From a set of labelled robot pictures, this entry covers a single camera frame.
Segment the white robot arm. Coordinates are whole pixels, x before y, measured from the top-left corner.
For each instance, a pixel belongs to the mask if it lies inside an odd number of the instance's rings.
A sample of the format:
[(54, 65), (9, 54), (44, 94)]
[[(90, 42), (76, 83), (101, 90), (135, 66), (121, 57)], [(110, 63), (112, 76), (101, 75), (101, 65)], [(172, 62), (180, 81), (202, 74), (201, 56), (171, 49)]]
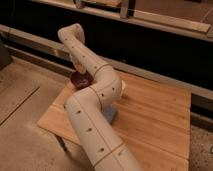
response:
[(141, 164), (115, 133), (102, 111), (122, 95), (122, 79), (114, 68), (84, 45), (80, 24), (61, 28), (58, 37), (94, 83), (73, 93), (65, 110), (95, 171), (143, 171)]

